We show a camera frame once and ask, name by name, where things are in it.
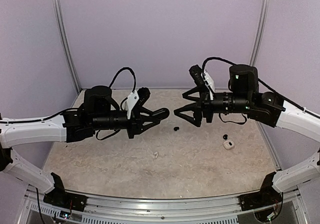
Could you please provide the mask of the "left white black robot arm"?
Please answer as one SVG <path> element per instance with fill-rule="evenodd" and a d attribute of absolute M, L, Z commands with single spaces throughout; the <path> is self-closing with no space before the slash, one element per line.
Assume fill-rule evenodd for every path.
<path fill-rule="evenodd" d="M 23 159 L 13 147 L 37 142 L 79 142 L 102 130 L 126 130 L 130 139 L 157 126 L 169 116 L 167 108 L 151 111 L 144 107 L 150 91 L 140 88 L 127 97 L 121 110 L 107 86 L 94 86 L 84 93 L 78 108 L 69 108 L 49 117 L 37 119 L 1 119 L 0 170 L 33 185 L 59 206 L 70 201 L 61 178 L 46 174 Z"/>

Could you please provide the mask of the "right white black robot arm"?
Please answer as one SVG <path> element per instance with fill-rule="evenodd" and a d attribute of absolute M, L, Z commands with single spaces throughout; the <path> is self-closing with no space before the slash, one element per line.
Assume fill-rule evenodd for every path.
<path fill-rule="evenodd" d="M 275 90 L 259 92 L 257 68 L 248 65 L 233 65 L 229 68 L 229 92 L 214 92 L 214 81 L 198 65 L 190 68 L 196 87 L 183 93 L 183 98 L 192 103 L 174 110 L 174 114 L 196 127 L 202 119 L 208 123 L 214 114 L 241 114 L 245 120 L 252 119 L 270 127 L 291 130 L 319 141 L 319 120 L 304 107 L 297 107 Z"/>

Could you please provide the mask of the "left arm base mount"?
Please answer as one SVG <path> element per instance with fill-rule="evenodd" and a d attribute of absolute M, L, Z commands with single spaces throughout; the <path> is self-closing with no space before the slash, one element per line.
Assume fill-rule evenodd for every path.
<path fill-rule="evenodd" d="M 50 192 L 44 195 L 44 202 L 71 211 L 84 211 L 87 196 L 70 192 Z"/>

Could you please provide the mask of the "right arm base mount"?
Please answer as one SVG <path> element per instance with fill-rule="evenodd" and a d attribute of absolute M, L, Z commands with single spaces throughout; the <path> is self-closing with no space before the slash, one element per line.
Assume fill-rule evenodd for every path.
<path fill-rule="evenodd" d="M 282 195 L 278 192 L 258 191 L 240 195 L 238 198 L 242 211 L 247 211 L 276 204 L 282 200 Z"/>

